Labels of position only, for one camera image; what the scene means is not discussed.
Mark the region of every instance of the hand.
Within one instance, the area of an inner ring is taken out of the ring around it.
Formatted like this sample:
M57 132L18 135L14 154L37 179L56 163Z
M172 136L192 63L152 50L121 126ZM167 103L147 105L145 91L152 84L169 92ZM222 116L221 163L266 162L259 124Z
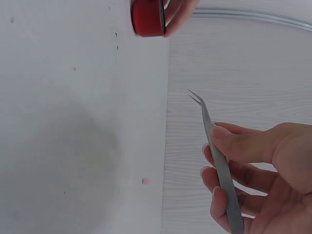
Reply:
M166 34L169 37L174 33L182 24L192 16L199 0L170 0L168 7L165 9L166 19Z
M214 145L230 161L234 180L264 192L250 195L236 189L243 214L244 234L312 233L312 125L283 123L267 131L216 123ZM205 158L214 165L210 148ZM261 170L249 163L266 162L278 172ZM204 167L201 176L213 192L211 215L230 233L226 216L227 195L219 186L215 168Z

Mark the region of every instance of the white surface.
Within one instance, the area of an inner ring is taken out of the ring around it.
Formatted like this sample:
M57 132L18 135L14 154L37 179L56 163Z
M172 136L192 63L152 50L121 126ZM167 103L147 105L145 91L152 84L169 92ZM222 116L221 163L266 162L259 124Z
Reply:
M1 1L1 234L160 233L168 40L129 11Z
M261 130L312 124L311 39L300 29L234 19L192 19L171 38L162 234L225 233L209 214L211 194L199 175L207 139L186 89L204 98L212 121Z

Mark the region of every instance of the gray strip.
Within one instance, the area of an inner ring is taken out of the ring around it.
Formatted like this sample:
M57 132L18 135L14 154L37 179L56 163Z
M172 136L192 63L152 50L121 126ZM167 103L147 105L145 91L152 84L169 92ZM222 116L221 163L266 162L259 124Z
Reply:
M197 8L192 18L223 18L240 20L257 20L278 23L312 32L312 24L294 18L259 11L243 11L226 8Z

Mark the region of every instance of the red object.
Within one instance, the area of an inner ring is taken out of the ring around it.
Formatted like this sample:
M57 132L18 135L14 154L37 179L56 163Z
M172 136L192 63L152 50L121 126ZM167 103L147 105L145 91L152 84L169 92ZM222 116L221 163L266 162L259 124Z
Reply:
M135 0L131 18L135 33L141 37L160 37L166 33L162 0Z

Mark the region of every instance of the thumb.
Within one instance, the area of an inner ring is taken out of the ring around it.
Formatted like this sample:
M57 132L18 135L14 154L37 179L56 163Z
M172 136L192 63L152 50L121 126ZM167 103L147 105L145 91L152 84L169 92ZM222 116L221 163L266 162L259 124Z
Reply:
M273 153L282 133L275 128L264 132L236 135L216 126L212 130L214 145L227 159L242 162L272 163Z

